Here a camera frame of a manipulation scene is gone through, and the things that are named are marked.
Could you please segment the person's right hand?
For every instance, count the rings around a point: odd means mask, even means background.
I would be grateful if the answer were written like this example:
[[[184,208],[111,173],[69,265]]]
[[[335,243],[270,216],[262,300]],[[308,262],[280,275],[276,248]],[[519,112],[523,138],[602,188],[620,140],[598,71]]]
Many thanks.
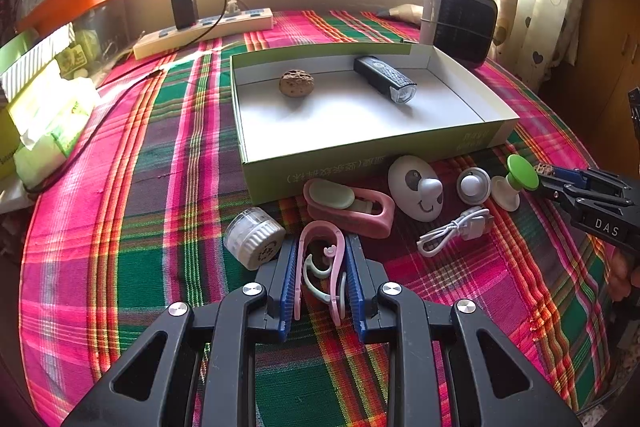
[[[633,289],[639,288],[639,269],[632,266],[631,257],[620,248],[606,247],[605,272],[608,295],[614,303],[629,297]]]

